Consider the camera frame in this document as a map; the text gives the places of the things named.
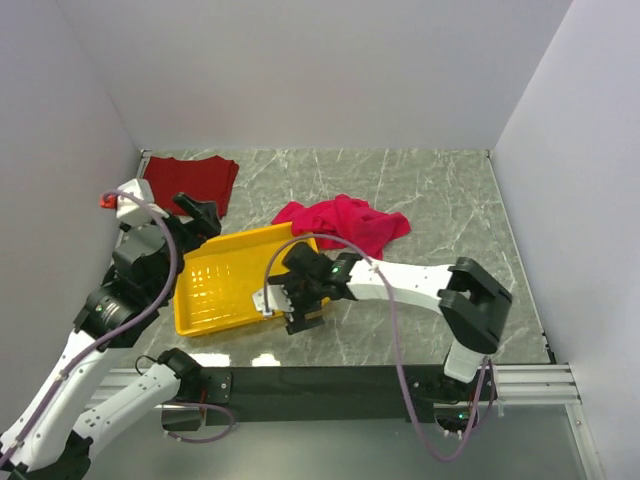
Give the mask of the yellow plastic tray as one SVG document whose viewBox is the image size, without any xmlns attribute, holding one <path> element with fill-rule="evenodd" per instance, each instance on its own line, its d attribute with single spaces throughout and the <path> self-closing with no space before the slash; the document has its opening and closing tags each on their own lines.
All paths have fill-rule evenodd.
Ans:
<svg viewBox="0 0 640 480">
<path fill-rule="evenodd" d="M 253 294 L 273 253 L 292 238 L 287 222 L 223 234 L 185 255 L 173 297 L 176 332 L 197 337 L 265 320 Z"/>
</svg>

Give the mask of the pink t shirt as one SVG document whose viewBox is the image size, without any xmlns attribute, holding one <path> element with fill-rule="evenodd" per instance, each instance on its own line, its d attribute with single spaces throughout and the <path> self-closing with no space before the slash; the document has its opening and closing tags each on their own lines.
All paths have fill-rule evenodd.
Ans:
<svg viewBox="0 0 640 480">
<path fill-rule="evenodd" d="M 290 222 L 294 236 L 304 233 L 332 235 L 347 240 L 368 256 L 382 260 L 384 248 L 411 232 L 409 220 L 400 212 L 375 210 L 362 199 L 339 194 L 334 199 L 305 207 L 291 201 L 271 224 Z"/>
</svg>

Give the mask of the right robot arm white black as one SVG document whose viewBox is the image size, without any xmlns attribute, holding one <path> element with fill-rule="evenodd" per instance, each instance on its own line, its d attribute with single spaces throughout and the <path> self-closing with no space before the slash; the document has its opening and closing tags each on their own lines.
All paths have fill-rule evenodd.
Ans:
<svg viewBox="0 0 640 480">
<path fill-rule="evenodd" d="M 453 334 L 438 377 L 440 390 L 452 399 L 473 388 L 482 362 L 501 344 L 513 296 L 471 258 L 437 266 L 392 263 L 351 252 L 331 259 L 303 242 L 279 251 L 286 273 L 266 272 L 252 301 L 264 316 L 283 313 L 289 334 L 316 327 L 312 316 L 325 300 L 380 300 L 438 313 Z"/>
</svg>

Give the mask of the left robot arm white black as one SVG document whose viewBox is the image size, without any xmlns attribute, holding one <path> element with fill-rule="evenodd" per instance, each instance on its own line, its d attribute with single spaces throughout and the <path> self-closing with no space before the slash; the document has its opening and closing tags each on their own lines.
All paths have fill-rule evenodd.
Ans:
<svg viewBox="0 0 640 480">
<path fill-rule="evenodd" d="M 26 410 L 1 436 L 1 468 L 11 479 L 81 479 L 99 450 L 154 407 L 203 400 L 202 367 L 173 348 L 159 355 L 132 384 L 95 407 L 89 400 L 117 361 L 173 297 L 186 254 L 218 236 L 213 202 L 185 193 L 175 205 L 189 221 L 154 206 L 140 194 L 111 190 L 102 207 L 134 216 L 120 223 L 124 240 L 114 250 L 102 284 L 87 297 L 65 348 Z"/>
</svg>

